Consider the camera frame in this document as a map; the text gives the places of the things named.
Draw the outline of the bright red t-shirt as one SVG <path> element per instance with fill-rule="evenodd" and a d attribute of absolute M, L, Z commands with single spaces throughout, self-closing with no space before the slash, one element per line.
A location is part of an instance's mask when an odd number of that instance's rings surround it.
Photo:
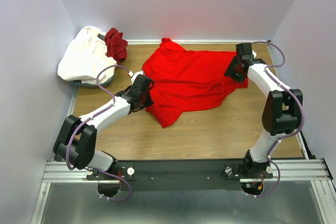
<path fill-rule="evenodd" d="M 146 111 L 165 128 L 184 112 L 218 107 L 236 89 L 248 87 L 248 80 L 238 83 L 224 75 L 234 56 L 232 51 L 186 50 L 163 38 L 142 66 L 154 81 L 153 105 Z"/>

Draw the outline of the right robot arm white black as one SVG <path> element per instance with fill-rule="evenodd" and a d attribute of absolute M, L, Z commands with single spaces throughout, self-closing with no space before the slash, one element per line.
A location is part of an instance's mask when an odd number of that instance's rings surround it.
<path fill-rule="evenodd" d="M 261 118 L 263 131 L 239 166 L 239 172 L 247 178 L 265 172 L 276 147 L 283 139 L 298 134 L 305 122 L 302 91 L 284 84 L 271 68 L 255 56 L 250 42 L 244 42 L 236 45 L 236 55 L 224 74 L 238 83 L 254 82 L 266 97 Z"/>

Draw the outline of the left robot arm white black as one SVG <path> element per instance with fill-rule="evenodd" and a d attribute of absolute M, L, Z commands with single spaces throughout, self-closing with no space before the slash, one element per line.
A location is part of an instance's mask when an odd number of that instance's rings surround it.
<path fill-rule="evenodd" d="M 154 80 L 136 73 L 131 82 L 125 90 L 93 112 L 65 118 L 52 151 L 66 161 L 70 170 L 98 169 L 104 179 L 112 179 L 116 175 L 116 159 L 96 149 L 97 136 L 116 120 L 153 104 L 150 91 Z"/>

